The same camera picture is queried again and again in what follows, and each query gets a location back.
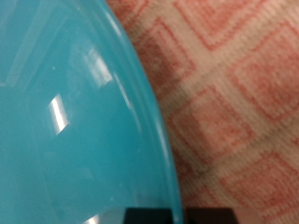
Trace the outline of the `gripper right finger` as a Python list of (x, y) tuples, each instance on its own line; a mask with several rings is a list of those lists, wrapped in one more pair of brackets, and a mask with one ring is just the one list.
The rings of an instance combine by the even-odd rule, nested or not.
[(188, 224), (238, 224), (231, 208), (188, 208)]

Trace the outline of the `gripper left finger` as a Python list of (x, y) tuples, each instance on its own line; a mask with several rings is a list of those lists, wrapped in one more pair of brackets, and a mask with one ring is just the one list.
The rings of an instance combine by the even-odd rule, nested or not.
[(128, 208), (124, 224), (173, 224), (173, 217), (166, 208)]

